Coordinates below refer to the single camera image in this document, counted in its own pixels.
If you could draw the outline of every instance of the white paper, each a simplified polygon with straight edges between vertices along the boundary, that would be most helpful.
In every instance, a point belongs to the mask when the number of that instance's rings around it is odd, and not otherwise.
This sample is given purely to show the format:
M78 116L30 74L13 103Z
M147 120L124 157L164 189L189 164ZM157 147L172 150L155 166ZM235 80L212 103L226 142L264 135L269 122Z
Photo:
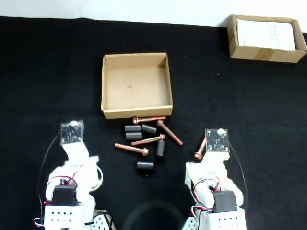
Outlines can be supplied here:
M236 20L239 46L295 50L293 28L289 23Z

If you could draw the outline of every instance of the white wall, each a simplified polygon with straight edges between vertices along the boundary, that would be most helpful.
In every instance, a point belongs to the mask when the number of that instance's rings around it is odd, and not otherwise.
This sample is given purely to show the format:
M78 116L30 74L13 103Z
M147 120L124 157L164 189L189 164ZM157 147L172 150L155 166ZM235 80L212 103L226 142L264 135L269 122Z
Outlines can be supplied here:
M230 14L298 19L307 32L306 0L0 0L0 15L15 17L226 26Z

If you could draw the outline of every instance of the perforated plate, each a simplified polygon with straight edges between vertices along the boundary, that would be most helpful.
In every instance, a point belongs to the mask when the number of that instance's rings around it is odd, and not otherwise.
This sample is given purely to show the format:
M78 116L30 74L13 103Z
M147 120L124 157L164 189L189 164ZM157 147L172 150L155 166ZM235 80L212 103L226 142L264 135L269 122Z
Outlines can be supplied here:
M197 223L194 217L188 217L182 230L197 230Z
M200 229L246 230L244 210L219 213L201 213Z
M109 230L110 220L107 218L107 215L99 215L93 219L93 222L93 230Z
M45 207L45 228L72 228L84 226L82 206L54 206Z

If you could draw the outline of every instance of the empty cardboard box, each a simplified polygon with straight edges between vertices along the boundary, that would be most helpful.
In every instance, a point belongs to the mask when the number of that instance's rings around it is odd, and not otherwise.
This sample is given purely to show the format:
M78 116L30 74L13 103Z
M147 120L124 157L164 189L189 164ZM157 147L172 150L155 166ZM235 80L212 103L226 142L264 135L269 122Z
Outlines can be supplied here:
M171 115L167 54L105 55L101 110L106 119Z
M257 22L290 23L293 28L296 50L280 50L272 48L259 48L253 46L239 46L236 23L237 19ZM291 18L232 15L230 17L227 30L231 58L297 63L303 56L305 56L307 52L306 43L298 20L294 20Z

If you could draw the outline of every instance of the copper bolt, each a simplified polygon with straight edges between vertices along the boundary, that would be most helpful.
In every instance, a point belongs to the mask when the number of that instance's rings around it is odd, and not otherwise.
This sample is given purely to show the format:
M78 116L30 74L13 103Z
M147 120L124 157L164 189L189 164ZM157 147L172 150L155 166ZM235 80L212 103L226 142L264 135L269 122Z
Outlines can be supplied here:
M147 149L147 148L139 149L139 148L132 147L132 146L128 146L128 145L121 145L121 144L118 144L118 143L115 143L114 146L115 146L116 148L120 148L120 149L123 149L123 150L128 150L128 151L133 151L133 152L139 152L139 153L141 153L144 157L148 156L148 149Z
M179 138L168 127L166 127L166 125L163 124L162 120L158 120L157 125L164 129L164 131L168 133L168 135L170 135L178 143L178 145L183 144L182 141L179 140Z
M146 122L146 121L156 121L156 120L165 120L166 116L150 116L150 117L140 117L137 116L133 117L133 123L138 124L140 122Z
M198 159L199 161L200 161L200 160L202 159L202 157L203 157L202 153L203 153L203 151L205 150L206 143L207 143L207 138L205 137L205 138L203 139L202 143L201 143L200 148L199 148L198 151L195 152L195 154L194 154L194 157L195 157L196 159Z
M147 143L151 143L151 142L155 142L155 141L159 141L159 140L165 140L165 135L160 134L160 136L158 136L158 137L134 141L134 142L131 143L131 145L136 146L136 145L147 144Z

